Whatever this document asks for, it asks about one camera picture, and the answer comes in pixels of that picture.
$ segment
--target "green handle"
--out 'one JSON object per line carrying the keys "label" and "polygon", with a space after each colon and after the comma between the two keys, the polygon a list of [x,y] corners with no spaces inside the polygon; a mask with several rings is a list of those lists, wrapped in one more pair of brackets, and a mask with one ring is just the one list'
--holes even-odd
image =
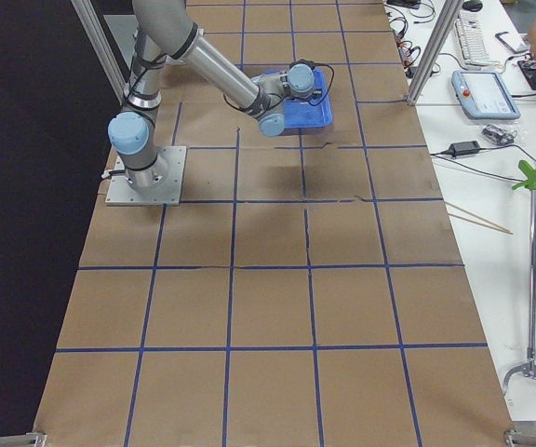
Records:
{"label": "green handle", "polygon": [[520,160],[518,168],[525,174],[527,180],[515,184],[512,189],[518,189],[520,186],[524,186],[530,191],[536,191],[536,169],[527,160]]}

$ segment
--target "computer mouse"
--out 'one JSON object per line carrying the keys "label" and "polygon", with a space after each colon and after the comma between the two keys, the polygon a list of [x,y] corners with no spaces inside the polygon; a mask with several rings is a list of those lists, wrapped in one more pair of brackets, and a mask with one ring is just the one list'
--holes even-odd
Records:
{"label": "computer mouse", "polygon": [[466,9],[467,11],[471,12],[480,11],[482,7],[483,2],[481,2],[481,0],[467,0],[462,4],[462,9]]}

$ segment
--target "blue joint cap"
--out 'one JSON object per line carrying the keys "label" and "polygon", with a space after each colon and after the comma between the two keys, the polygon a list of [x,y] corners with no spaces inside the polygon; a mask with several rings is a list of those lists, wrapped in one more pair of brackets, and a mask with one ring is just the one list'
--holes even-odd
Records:
{"label": "blue joint cap", "polygon": [[307,65],[298,63],[288,70],[288,84],[291,90],[305,97],[314,91],[314,72]]}
{"label": "blue joint cap", "polygon": [[275,137],[285,130],[285,116],[283,114],[269,114],[260,121],[260,131],[267,137]]}
{"label": "blue joint cap", "polygon": [[146,120],[134,112],[124,112],[113,118],[109,123],[108,132],[111,144],[124,156],[131,156],[141,151],[148,142],[150,134]]}

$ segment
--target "keyboard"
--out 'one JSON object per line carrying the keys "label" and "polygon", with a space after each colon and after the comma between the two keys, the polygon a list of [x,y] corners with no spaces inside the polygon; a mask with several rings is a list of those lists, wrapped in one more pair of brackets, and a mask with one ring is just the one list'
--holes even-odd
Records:
{"label": "keyboard", "polygon": [[461,9],[458,19],[454,22],[454,32],[458,37],[462,61],[465,65],[484,67],[497,63],[489,59],[476,12]]}

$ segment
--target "white table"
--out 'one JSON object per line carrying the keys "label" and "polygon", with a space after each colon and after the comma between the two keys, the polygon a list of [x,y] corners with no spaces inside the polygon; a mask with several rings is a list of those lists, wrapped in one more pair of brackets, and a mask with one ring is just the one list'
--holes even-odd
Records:
{"label": "white table", "polygon": [[[501,31],[515,32],[498,0],[483,0],[478,13],[485,43],[492,59],[505,61],[511,53],[494,37]],[[435,0],[441,10],[442,1]],[[427,11],[422,7],[422,14]],[[408,40],[424,47],[434,23],[409,24]],[[457,54],[458,42],[450,34],[444,52]],[[489,147],[481,129],[488,121],[468,119],[458,105],[450,77],[459,67],[452,58],[437,59],[441,73],[433,76],[418,101],[417,110],[425,139],[431,153],[448,149],[452,142],[477,140]],[[512,94],[531,93],[527,82],[516,66],[508,62],[502,76]],[[518,130],[516,142],[536,157],[536,98],[517,101],[522,116],[516,121],[503,122]],[[521,178],[517,163],[526,158],[515,148],[481,153],[461,158],[473,168],[504,176]],[[500,224],[513,232],[506,235],[495,230],[452,218],[453,229],[465,263],[476,306],[488,340],[489,349],[501,382],[506,372],[524,362],[528,345],[529,308],[529,191],[512,190],[512,184],[485,177],[448,162],[435,160],[435,172],[444,198]],[[455,209],[449,212],[459,213]],[[512,377],[506,403],[515,421],[536,421],[536,381],[521,374]]]}

